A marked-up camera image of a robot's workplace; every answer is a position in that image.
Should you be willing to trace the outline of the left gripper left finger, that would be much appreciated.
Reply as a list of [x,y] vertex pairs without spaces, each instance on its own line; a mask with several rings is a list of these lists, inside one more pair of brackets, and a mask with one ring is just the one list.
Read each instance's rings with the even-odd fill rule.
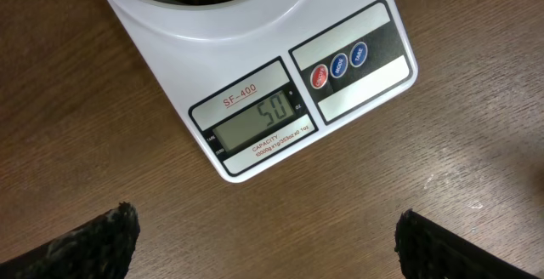
[[134,205],[122,202],[43,245],[1,263],[3,279],[123,279],[140,233]]

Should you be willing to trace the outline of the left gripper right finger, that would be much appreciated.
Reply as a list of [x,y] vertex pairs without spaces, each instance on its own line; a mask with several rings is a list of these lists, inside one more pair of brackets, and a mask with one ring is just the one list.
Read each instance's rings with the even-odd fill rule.
[[406,279],[537,279],[410,209],[394,237]]

